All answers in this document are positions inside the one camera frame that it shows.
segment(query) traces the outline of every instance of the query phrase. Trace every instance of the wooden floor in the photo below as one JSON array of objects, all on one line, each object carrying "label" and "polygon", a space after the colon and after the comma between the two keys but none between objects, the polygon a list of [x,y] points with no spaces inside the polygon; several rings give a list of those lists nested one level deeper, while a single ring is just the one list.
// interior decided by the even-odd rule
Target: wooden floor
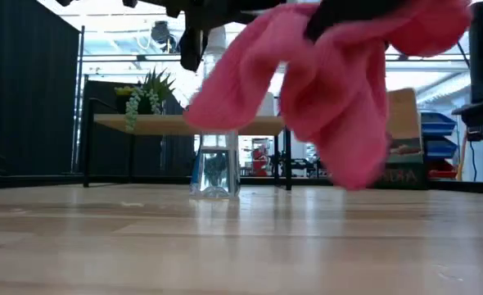
[{"label": "wooden floor", "polygon": [[0,295],[483,294],[483,195],[0,190]]}]

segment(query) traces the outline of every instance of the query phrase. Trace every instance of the pink cloth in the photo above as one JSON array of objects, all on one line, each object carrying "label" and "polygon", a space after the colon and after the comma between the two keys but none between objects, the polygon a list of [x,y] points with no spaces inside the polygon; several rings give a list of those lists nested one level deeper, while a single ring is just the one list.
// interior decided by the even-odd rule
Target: pink cloth
[{"label": "pink cloth", "polygon": [[411,56],[453,47],[470,25],[469,0],[411,0],[389,16],[335,25],[313,44],[303,33],[317,4],[288,4],[250,23],[216,64],[184,114],[208,131],[240,129],[255,117],[278,63],[287,63],[280,109],[314,143],[347,189],[381,173],[388,150],[384,41]]}]

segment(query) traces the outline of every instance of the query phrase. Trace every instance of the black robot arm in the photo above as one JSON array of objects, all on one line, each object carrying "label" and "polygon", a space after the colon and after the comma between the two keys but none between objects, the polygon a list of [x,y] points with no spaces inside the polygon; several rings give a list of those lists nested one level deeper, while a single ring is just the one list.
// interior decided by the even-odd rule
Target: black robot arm
[{"label": "black robot arm", "polygon": [[352,20],[372,20],[395,11],[408,0],[322,0],[311,17],[305,37],[316,41],[331,26]]},{"label": "black robot arm", "polygon": [[185,11],[185,32],[180,40],[182,67],[196,71],[207,47],[210,30],[233,21],[252,21],[255,16],[243,11],[268,9],[285,2],[285,0],[179,0],[188,1],[191,5],[181,7],[167,6],[167,13]]}]

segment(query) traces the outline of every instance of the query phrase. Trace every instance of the wooden table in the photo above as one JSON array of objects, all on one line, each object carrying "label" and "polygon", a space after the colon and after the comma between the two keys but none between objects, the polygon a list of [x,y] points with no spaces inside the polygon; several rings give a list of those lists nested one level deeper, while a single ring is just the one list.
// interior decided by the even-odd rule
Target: wooden table
[{"label": "wooden table", "polygon": [[[94,124],[104,125],[106,127],[130,134],[129,141],[129,182],[133,179],[133,163],[134,163],[134,150],[136,135],[194,135],[202,134],[203,132],[188,125],[183,119],[182,115],[138,115],[136,126],[134,131],[129,132],[125,126],[125,115],[116,114],[95,114],[95,104],[102,105],[109,109],[116,111],[113,106],[110,106],[99,99],[89,98],[88,107],[86,112],[88,113],[87,122],[84,125],[84,187],[88,187],[90,183],[89,167],[90,167],[90,154],[92,149],[92,136]],[[283,119],[276,116],[258,116],[248,126],[239,129],[238,135],[249,136],[274,136],[274,154],[278,154],[278,135],[284,132],[284,148],[286,153],[285,160],[285,172],[286,172],[286,189],[291,190],[291,131],[285,128]],[[278,157],[274,157],[274,179],[275,184],[279,183],[278,173]]]},{"label": "wooden table", "polygon": [[[202,131],[188,125],[181,115],[138,115],[133,132],[125,130],[125,115],[94,115],[94,122],[134,135],[194,135]],[[281,117],[256,117],[238,135],[279,135],[285,125]]]}]

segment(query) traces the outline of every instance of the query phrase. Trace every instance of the green plant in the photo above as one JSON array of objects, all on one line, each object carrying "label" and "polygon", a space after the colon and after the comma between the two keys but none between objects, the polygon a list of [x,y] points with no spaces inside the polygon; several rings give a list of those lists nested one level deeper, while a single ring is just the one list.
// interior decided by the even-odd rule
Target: green plant
[{"label": "green plant", "polygon": [[170,87],[174,83],[174,80],[169,82],[170,75],[167,75],[162,79],[161,77],[164,73],[165,71],[163,70],[157,75],[155,68],[152,72],[147,73],[143,84],[132,89],[130,99],[125,104],[125,129],[127,131],[132,132],[136,126],[136,121],[138,120],[138,106],[142,99],[149,100],[149,103],[151,104],[151,112],[153,114],[161,114],[161,103],[169,95],[172,95],[174,91],[174,89]]},{"label": "green plant", "polygon": [[160,102],[163,102],[168,96],[172,95],[174,88],[171,88],[174,80],[169,82],[170,74],[167,74],[164,79],[162,79],[166,69],[156,74],[156,68],[152,72],[148,72],[145,76],[145,81],[142,84],[142,89],[144,91],[153,90],[155,94],[160,98]]}]

